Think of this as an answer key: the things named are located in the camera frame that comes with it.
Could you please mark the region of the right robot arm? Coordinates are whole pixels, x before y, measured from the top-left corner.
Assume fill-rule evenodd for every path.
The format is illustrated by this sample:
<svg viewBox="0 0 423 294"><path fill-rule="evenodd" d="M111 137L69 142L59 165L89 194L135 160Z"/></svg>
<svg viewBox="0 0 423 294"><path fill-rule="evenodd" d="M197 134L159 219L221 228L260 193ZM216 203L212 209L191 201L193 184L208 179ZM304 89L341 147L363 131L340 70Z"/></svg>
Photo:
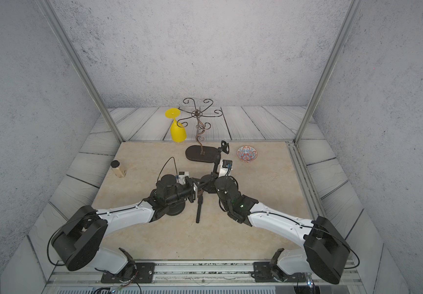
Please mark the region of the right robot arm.
<svg viewBox="0 0 423 294"><path fill-rule="evenodd" d="M273 279L283 282L288 276L309 273L330 284L340 283L351 248L327 218L301 219L276 211L242 194L231 176L219 177L215 188L228 217L271 231L300 247L275 252L269 263Z"/></svg>

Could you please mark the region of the black microphone stand pole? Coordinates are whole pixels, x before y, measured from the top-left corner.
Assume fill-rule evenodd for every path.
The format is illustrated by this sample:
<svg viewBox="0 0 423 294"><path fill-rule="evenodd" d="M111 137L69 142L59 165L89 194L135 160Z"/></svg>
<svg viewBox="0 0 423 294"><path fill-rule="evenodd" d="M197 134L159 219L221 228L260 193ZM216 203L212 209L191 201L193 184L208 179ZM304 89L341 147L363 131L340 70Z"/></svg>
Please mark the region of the black microphone stand pole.
<svg viewBox="0 0 423 294"><path fill-rule="evenodd" d="M224 152L226 154L229 154L230 148L229 143L227 143L225 140L221 141L221 146L217 149L215 159L214 159L214 168L213 173L218 175L219 174L219 165L221 162L221 153Z"/></svg>

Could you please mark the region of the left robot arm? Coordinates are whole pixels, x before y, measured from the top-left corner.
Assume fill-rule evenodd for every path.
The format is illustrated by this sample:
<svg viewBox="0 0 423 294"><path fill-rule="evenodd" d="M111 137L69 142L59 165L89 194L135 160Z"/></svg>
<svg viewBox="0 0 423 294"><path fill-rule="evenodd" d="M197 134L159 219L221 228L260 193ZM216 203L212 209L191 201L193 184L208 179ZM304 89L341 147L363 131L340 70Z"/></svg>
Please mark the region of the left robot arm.
<svg viewBox="0 0 423 294"><path fill-rule="evenodd" d="M69 271L92 267L98 271L119 274L134 266L124 249L102 248L105 236L127 227L155 222L164 215L177 215L187 200L193 202L202 184L195 178L165 175L156 182L149 197L139 203L111 209L94 209L86 205L62 225L48 241Z"/></svg>

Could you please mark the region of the black round stand base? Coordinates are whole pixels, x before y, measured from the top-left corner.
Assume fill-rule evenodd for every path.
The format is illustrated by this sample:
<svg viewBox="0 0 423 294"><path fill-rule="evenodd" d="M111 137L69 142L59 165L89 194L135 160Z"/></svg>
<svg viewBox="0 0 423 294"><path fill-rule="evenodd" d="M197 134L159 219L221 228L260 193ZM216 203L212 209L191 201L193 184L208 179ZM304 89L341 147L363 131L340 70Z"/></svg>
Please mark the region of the black round stand base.
<svg viewBox="0 0 423 294"><path fill-rule="evenodd" d="M200 184L202 185L201 189L209 194L216 194L216 179L217 176L214 173L211 173L210 175L204 175L200 179Z"/></svg>

